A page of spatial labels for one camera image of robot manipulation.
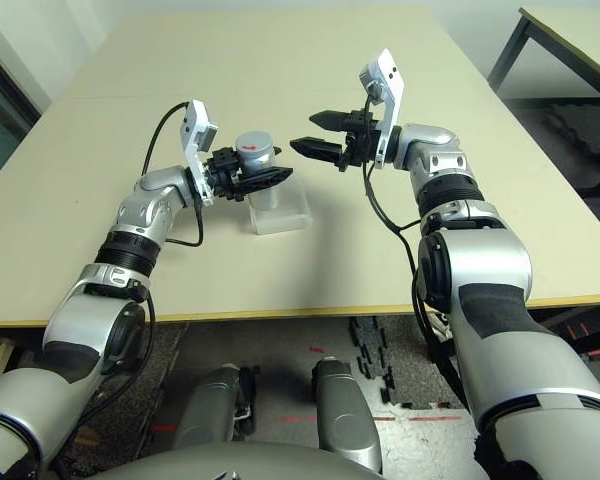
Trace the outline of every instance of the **floor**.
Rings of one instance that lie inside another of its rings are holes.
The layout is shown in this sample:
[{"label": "floor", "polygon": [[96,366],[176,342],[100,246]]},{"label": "floor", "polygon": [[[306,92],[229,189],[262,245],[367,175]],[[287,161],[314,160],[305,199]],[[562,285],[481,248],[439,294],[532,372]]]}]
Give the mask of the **floor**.
[{"label": "floor", "polygon": [[[514,108],[513,113],[574,187],[600,180],[600,164],[551,127],[546,108]],[[600,219],[600,199],[587,204]],[[351,364],[376,417],[386,478],[487,478],[473,460],[476,430],[469,414],[440,408],[458,402],[428,361],[414,319],[379,317],[378,325],[386,337],[383,361],[391,365],[395,383],[391,402],[382,394],[386,381],[381,376],[367,379],[361,372],[361,350],[352,340],[348,318],[160,325],[161,347],[140,385],[81,431],[77,445],[67,452],[67,463],[81,477],[168,450],[196,383],[229,362],[260,371],[257,430],[247,441],[316,447],[311,370],[323,356],[334,355]],[[600,361],[590,366],[600,380]]]}]

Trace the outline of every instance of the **table edge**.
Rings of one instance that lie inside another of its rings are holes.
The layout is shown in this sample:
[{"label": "table edge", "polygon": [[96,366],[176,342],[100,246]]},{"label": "table edge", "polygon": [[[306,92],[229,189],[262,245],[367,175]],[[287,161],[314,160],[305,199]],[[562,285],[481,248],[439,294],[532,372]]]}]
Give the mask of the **table edge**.
[{"label": "table edge", "polygon": [[[600,294],[577,297],[536,298],[527,302],[530,309],[562,308],[600,305]],[[201,322],[229,320],[258,320],[263,318],[301,318],[355,315],[401,315],[413,313],[413,305],[375,305],[353,307],[289,308],[281,310],[245,310],[238,312],[191,313],[158,315],[157,321]],[[47,320],[2,320],[0,328],[44,327]]]},{"label": "table edge", "polygon": [[520,7],[518,9],[518,12],[520,13],[520,15],[522,15],[524,18],[526,18],[530,22],[533,22],[534,25],[536,25],[539,29],[543,30],[547,35],[549,35],[551,38],[553,38],[556,42],[560,43],[563,47],[571,50],[574,54],[576,54],[578,57],[580,57],[582,60],[584,60],[590,67],[592,67],[594,70],[596,70],[600,74],[600,64],[598,62],[593,60],[589,55],[584,53],[582,50],[580,50],[574,44],[567,41],[558,32],[556,32],[555,30],[550,28],[548,25],[543,23],[542,20],[535,17],[533,15],[533,13],[527,11],[526,10],[527,8],[533,8],[533,7]]}]

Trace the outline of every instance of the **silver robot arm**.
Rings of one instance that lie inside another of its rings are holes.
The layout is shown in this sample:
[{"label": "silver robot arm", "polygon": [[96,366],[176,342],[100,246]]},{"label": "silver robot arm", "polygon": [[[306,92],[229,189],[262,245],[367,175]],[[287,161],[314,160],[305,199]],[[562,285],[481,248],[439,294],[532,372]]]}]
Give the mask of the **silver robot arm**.
[{"label": "silver robot arm", "polygon": [[53,312],[33,367],[0,377],[0,475],[26,478],[46,467],[102,381],[135,361],[145,323],[140,303],[178,212],[212,205],[214,195],[240,201],[291,174],[273,167],[249,175],[231,148],[203,165],[198,152],[207,151],[216,129],[202,102],[190,102],[181,129],[189,168],[140,178],[95,261]]},{"label": "silver robot arm", "polygon": [[[399,74],[392,59],[387,68]],[[394,88],[380,74],[365,83],[369,98]],[[347,132],[347,148],[304,137],[291,142],[296,151],[341,171],[377,166],[378,125],[387,125],[368,108],[310,119]],[[449,317],[459,394],[480,433],[476,460],[494,479],[600,478],[600,384],[527,312],[532,270],[524,245],[485,201],[452,132],[413,124],[390,131],[384,162],[409,171],[421,217],[414,304]]]}]

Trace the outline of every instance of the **table leg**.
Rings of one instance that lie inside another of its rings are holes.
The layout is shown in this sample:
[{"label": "table leg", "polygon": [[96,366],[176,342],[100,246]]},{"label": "table leg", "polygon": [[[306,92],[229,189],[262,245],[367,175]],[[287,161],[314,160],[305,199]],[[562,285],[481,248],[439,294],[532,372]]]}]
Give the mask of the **table leg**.
[{"label": "table leg", "polygon": [[574,53],[574,51],[564,46],[558,40],[531,22],[527,25],[525,33],[529,38],[532,38],[538,45],[541,45],[585,82],[600,92],[600,72],[581,55]]},{"label": "table leg", "polygon": [[522,17],[516,25],[515,30],[509,37],[507,44],[504,46],[502,53],[496,60],[496,64],[493,66],[493,69],[489,73],[487,77],[487,82],[489,82],[489,86],[494,92],[497,92],[502,85],[504,77],[507,76],[509,70],[513,66],[513,63],[520,55],[522,48],[527,43],[529,39],[529,35],[527,34],[527,27],[529,26],[529,20],[525,17]]}]

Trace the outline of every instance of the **metal table frame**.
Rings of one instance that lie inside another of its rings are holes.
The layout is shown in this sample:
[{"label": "metal table frame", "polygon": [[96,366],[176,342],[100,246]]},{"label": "metal table frame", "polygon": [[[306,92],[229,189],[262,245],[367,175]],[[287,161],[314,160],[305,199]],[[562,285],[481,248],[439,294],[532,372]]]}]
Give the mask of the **metal table frame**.
[{"label": "metal table frame", "polygon": [[[502,82],[509,73],[509,70],[511,70],[511,67],[518,58],[518,55],[520,55],[520,52],[529,38],[535,40],[539,45],[544,47],[545,50],[600,92],[600,72],[568,46],[560,43],[543,29],[538,27],[533,20],[524,16],[524,14],[520,18],[518,25],[516,25],[511,37],[509,37],[507,44],[504,46],[498,60],[496,60],[495,65],[487,77],[487,82],[494,92],[497,92],[502,85]],[[594,187],[582,188],[577,191],[582,198],[600,197],[600,183]]]}]

